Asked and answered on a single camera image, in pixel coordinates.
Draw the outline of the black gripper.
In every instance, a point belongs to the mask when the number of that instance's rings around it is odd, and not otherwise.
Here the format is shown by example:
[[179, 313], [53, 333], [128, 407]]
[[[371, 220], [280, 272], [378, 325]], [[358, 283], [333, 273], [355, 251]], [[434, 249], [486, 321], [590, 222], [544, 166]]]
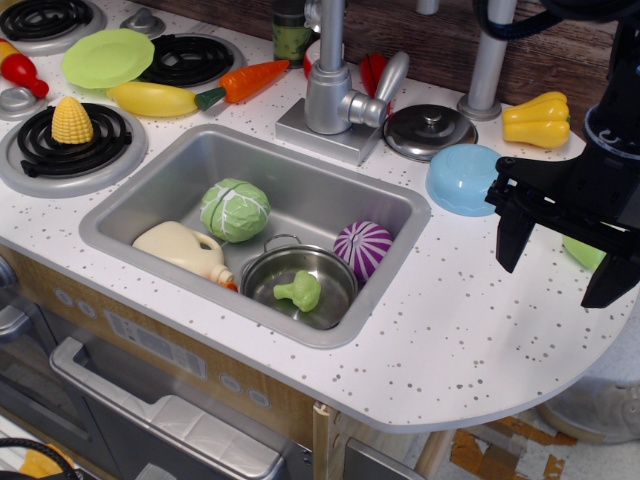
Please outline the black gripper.
[[512, 273], [536, 225], [606, 252], [581, 305], [606, 308], [639, 282], [639, 162], [502, 157], [486, 200], [500, 216], [496, 258]]

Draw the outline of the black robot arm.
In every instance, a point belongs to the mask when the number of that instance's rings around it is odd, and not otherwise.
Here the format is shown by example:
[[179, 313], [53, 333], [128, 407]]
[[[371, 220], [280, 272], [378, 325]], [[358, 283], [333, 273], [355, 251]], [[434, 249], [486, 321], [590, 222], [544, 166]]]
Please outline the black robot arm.
[[502, 157], [486, 200], [500, 217], [496, 258], [513, 271], [535, 225], [593, 246], [605, 257], [582, 304], [605, 308], [639, 282], [639, 4], [636, 1], [546, 1], [544, 11], [511, 24], [488, 17], [476, 1], [484, 33], [511, 41], [563, 20], [618, 24], [600, 102], [587, 113], [587, 142], [576, 158], [546, 162]]

